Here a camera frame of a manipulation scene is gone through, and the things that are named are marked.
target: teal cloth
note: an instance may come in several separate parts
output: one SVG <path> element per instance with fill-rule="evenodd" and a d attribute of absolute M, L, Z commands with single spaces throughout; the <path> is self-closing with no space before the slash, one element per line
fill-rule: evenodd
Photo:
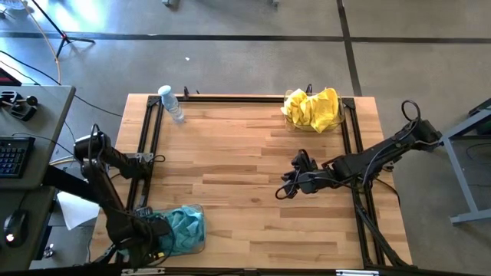
<path fill-rule="evenodd" d="M 203 214 L 190 206 L 182 206 L 170 211 L 154 212 L 150 218 L 165 217 L 173 229 L 176 238 L 171 255 L 194 253 L 195 248 L 201 248 L 205 242 L 205 220 Z M 160 249 L 168 252 L 172 247 L 173 237 L 159 237 Z"/>

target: wooden table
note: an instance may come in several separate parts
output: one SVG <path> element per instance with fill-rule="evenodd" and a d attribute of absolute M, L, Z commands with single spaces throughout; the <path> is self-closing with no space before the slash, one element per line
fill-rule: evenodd
<path fill-rule="evenodd" d="M 147 97 L 128 96 L 116 143 L 123 153 L 137 151 Z M 383 139 L 375 99 L 356 97 L 355 103 L 368 148 Z M 280 175 L 292 170 L 290 162 L 298 149 L 306 149 L 318 163 L 344 154 L 340 127 L 322 134 L 289 132 L 280 103 L 182 106 L 183 125 L 164 114 L 157 154 L 165 155 L 166 162 L 155 164 L 149 205 L 154 209 L 202 205 L 206 248 L 197 255 L 171 257 L 165 266 L 362 268 L 349 189 L 323 189 L 312 195 L 300 192 L 282 201 L 274 196 L 282 184 Z M 389 173 L 380 178 L 393 185 Z M 116 178 L 114 185 L 126 202 L 130 181 Z M 378 182 L 373 194 L 381 232 L 399 256 L 411 263 L 397 197 Z M 105 225 L 101 211 L 91 242 L 95 258 L 110 245 Z M 375 259 L 370 235 L 368 241 Z"/>

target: bottle cap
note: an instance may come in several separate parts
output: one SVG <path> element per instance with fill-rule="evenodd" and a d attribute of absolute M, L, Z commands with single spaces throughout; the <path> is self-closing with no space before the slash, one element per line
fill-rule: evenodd
<path fill-rule="evenodd" d="M 163 96 L 165 94 L 168 94 L 169 92 L 170 92 L 170 86 L 169 85 L 164 85 L 161 88 L 159 88 L 159 90 L 157 91 L 157 93 L 160 96 Z"/>

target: yellow cloth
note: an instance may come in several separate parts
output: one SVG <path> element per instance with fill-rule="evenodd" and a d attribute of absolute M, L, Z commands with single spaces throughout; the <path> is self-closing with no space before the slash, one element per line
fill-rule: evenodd
<path fill-rule="evenodd" d="M 286 100 L 282 112 L 295 125 L 311 126 L 321 133 L 336 123 L 338 95 L 333 88 L 326 88 L 321 93 L 308 97 L 304 91 L 297 89 Z"/>

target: concrete floor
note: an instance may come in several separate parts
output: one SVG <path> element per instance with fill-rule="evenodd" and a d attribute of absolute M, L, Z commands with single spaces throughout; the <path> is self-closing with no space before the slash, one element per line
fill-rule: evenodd
<path fill-rule="evenodd" d="M 177 11 L 158 0 L 38 2 L 65 31 L 342 36 L 335 0 L 282 0 L 278 9 L 266 0 L 181 0 Z M 345 0 L 344 6 L 352 36 L 491 38 L 488 1 Z M 0 21 L 0 31 L 37 31 L 25 11 L 10 13 L 16 19 Z M 38 11 L 35 17 L 45 30 L 53 31 Z M 56 47 L 59 41 L 51 43 Z M 0 38 L 0 48 L 56 75 L 42 39 Z M 362 94 L 376 97 L 385 136 L 405 123 L 400 113 L 405 99 L 418 102 L 423 118 L 444 132 L 491 94 L 490 44 L 354 43 L 353 48 Z M 53 84 L 6 57 L 0 60 L 42 84 Z M 315 89 L 329 86 L 343 96 L 353 95 L 342 42 L 98 40 L 68 45 L 60 61 L 63 84 L 75 86 L 78 96 L 116 113 L 123 112 L 128 93 L 153 93 L 164 84 L 178 91 L 186 85 L 202 94 L 283 94 L 312 83 Z M 92 123 L 98 123 L 115 140 L 120 118 L 74 100 L 67 123 L 76 137 L 87 135 Z M 71 146 L 66 128 L 59 142 Z M 54 158 L 65 155 L 60 149 Z M 449 216 L 468 208 L 444 149 L 404 155 L 394 178 L 414 264 L 491 274 L 491 220 L 450 224 Z M 75 232 L 55 226 L 58 234 L 53 242 L 61 257 L 33 267 L 83 262 L 90 225 Z"/>

